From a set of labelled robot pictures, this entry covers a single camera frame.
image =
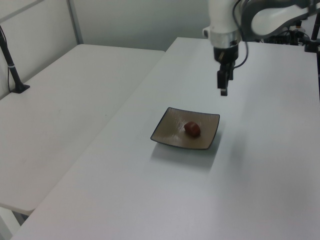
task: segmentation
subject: cable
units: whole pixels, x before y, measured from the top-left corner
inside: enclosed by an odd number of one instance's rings
[[[6,38],[6,35],[5,35],[5,32],[2,30],[1,25],[0,25],[0,31],[1,31],[1,33],[2,33],[2,35],[3,35],[3,37],[4,37],[5,44],[6,44],[6,45],[8,45],[8,43],[7,43],[7,38]]]
[[[310,39],[309,35],[308,35],[308,34],[306,34],[306,33],[305,33],[305,32],[303,32],[303,31],[299,31],[298,29],[296,29],[296,30],[293,30],[293,32],[295,32],[295,33],[301,33],[301,34],[304,34],[304,35],[306,35],[306,36]]]
[[[9,67],[8,67],[8,90],[9,90],[9,93],[11,93],[10,84],[9,84]]]
[[[248,43],[247,41],[245,41],[245,38],[244,38],[244,32],[242,31],[242,28],[240,27],[240,24],[238,23],[238,20],[236,18],[236,7],[237,5],[241,2],[241,0],[238,0],[234,6],[233,6],[233,9],[232,9],[232,17],[233,17],[233,20],[235,22],[235,25],[237,26],[237,28],[239,29],[240,31],[240,34],[241,34],[241,38],[242,40],[244,41],[244,44],[245,44],[245,49],[246,49],[246,54],[245,54],[245,59],[243,60],[242,63],[240,63],[238,66],[235,66],[234,69],[237,69],[237,68],[240,68],[243,64],[246,63],[247,59],[248,59],[248,56],[249,56],[249,47],[248,47]]]
[[[1,34],[3,35],[4,37],[4,41],[5,41],[5,44],[8,46],[8,42],[7,42],[7,38],[6,38],[6,35],[5,35],[5,32],[3,31],[1,25],[0,25],[0,31],[1,31]],[[10,89],[10,83],[9,83],[9,78],[10,77],[10,71],[9,71],[9,67],[8,67],[8,78],[7,78],[7,83],[8,83],[8,90],[9,90],[9,93],[11,93],[11,89]]]

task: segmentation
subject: black pole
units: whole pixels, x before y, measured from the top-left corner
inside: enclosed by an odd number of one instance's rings
[[[25,90],[30,88],[30,86],[24,85],[21,82],[20,77],[19,77],[18,72],[17,72],[17,69],[15,67],[15,63],[12,60],[11,54],[9,52],[8,44],[6,42],[5,36],[4,36],[4,34],[2,33],[1,30],[0,30],[0,47],[1,47],[1,50],[3,52],[4,58],[6,60],[6,63],[8,64],[8,67],[10,69],[10,72],[11,72],[11,75],[13,77],[13,80],[15,82],[15,89],[13,89],[12,92],[13,93],[17,93],[17,94],[21,94]]]
[[[316,15],[316,19],[315,19],[315,23],[314,23],[314,27],[313,27],[313,31],[312,31],[311,40],[313,40],[313,41],[317,40],[319,29],[320,29],[320,13],[318,13]]]

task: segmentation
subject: black cable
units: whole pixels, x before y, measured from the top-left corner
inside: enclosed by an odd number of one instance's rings
[[[285,30],[285,31],[280,32],[280,33],[277,34],[276,36],[280,36],[281,34],[291,33],[291,32],[292,32],[291,30]]]
[[[7,42],[7,38],[6,38],[6,35],[5,35],[5,32],[3,31],[1,25],[0,25],[0,31],[1,31],[1,34],[3,35],[4,37],[4,41],[5,41],[5,44],[8,46],[8,42]],[[10,77],[10,70],[9,70],[9,67],[8,67],[8,78],[7,78],[7,83],[8,83],[8,90],[9,90],[9,93],[11,93],[11,89],[10,89],[10,83],[9,83],[9,78]]]
[[[0,25],[0,31],[1,31],[1,33],[2,33],[2,35],[3,35],[3,37],[4,37],[5,44],[6,44],[6,45],[8,45],[8,43],[7,43],[7,38],[6,38],[6,35],[5,35],[5,32],[2,30],[1,25]]]
[[[11,93],[10,84],[9,84],[9,67],[8,67],[8,90],[9,90],[9,93]]]
[[[303,31],[299,31],[298,29],[296,29],[296,30],[293,30],[293,32],[294,32],[294,33],[301,33],[301,34],[304,34],[304,35],[306,35],[306,36],[310,39],[309,35],[308,35],[308,34],[306,34],[306,33],[305,33],[305,32],[303,32]]]
[[[237,69],[237,68],[241,67],[243,64],[245,64],[245,62],[247,61],[248,56],[249,56],[248,43],[247,43],[247,41],[245,41],[244,32],[242,31],[242,28],[240,27],[240,24],[238,23],[238,20],[237,20],[237,18],[236,18],[236,14],[235,14],[235,12],[236,12],[236,7],[237,7],[237,5],[238,5],[240,2],[241,2],[241,0],[238,0],[238,1],[234,4],[233,9],[232,9],[232,17],[233,17],[233,20],[234,20],[234,22],[235,22],[235,25],[237,26],[237,28],[238,28],[239,31],[240,31],[241,38],[242,38],[242,40],[244,41],[245,48],[246,48],[246,54],[245,54],[245,59],[243,60],[243,62],[240,63],[238,66],[235,66],[234,69]]]

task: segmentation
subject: tabletop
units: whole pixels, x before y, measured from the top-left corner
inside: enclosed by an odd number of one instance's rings
[[[163,56],[78,45],[0,101],[0,207],[29,215]]]
[[[225,97],[210,42],[178,38],[13,240],[319,239],[316,55],[249,52]],[[220,114],[211,148],[151,141],[168,107]]]

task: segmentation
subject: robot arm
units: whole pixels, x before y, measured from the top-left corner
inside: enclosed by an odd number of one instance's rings
[[[246,41],[268,38],[317,12],[320,0],[209,0],[210,26],[203,34],[211,41],[214,59],[220,63],[217,85],[221,95],[228,95],[228,82],[233,79],[242,38]]]

